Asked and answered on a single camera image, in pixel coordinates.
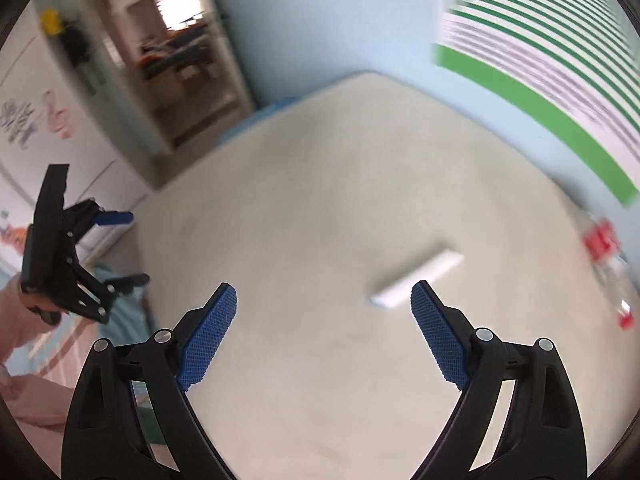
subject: white stick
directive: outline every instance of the white stick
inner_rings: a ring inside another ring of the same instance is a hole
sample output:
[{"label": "white stick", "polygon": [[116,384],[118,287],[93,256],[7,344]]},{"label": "white stick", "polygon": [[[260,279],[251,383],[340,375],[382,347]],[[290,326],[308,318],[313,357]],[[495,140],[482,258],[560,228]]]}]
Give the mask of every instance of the white stick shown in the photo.
[{"label": "white stick", "polygon": [[374,295],[371,298],[371,302],[377,306],[395,308],[409,300],[411,290],[416,283],[426,280],[431,284],[454,267],[457,267],[464,259],[465,257],[462,254],[445,249],[408,276]]}]

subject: striped wall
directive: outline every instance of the striped wall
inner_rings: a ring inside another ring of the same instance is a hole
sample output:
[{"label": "striped wall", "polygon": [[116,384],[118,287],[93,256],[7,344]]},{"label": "striped wall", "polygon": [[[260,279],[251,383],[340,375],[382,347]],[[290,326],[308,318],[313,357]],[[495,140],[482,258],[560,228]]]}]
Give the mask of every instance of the striped wall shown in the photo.
[{"label": "striped wall", "polygon": [[532,115],[629,202],[640,189],[640,39],[618,3],[455,0],[449,9],[440,64]]}]

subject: window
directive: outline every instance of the window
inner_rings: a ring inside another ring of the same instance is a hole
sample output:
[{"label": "window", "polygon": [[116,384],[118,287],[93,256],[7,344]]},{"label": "window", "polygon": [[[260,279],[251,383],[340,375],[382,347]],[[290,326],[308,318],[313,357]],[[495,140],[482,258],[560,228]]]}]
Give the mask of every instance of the window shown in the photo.
[{"label": "window", "polygon": [[156,5],[169,30],[181,30],[202,18],[200,0],[156,0]]}]

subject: white bed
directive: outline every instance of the white bed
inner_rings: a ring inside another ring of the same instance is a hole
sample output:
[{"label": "white bed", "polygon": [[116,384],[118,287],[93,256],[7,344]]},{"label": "white bed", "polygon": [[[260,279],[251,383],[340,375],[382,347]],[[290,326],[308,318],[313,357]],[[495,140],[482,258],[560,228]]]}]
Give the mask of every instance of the white bed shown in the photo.
[{"label": "white bed", "polygon": [[640,346],[618,329],[563,203],[497,137],[373,74],[255,125],[146,202],[161,325],[220,282],[238,291],[236,320],[189,392],[238,478],[411,477],[458,391],[408,305],[367,297],[442,246],[466,256],[435,284],[445,304],[503,340],[556,343],[595,468],[638,409]]}]

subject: pink drawing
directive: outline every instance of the pink drawing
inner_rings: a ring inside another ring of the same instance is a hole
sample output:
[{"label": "pink drawing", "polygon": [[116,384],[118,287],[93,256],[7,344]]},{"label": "pink drawing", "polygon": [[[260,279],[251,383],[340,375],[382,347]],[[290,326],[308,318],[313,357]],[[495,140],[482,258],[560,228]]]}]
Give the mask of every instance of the pink drawing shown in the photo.
[{"label": "pink drawing", "polygon": [[42,97],[47,107],[47,127],[52,133],[60,134],[61,139],[69,139],[73,135],[74,129],[71,125],[71,112],[66,108],[56,110],[56,93],[47,90]]}]

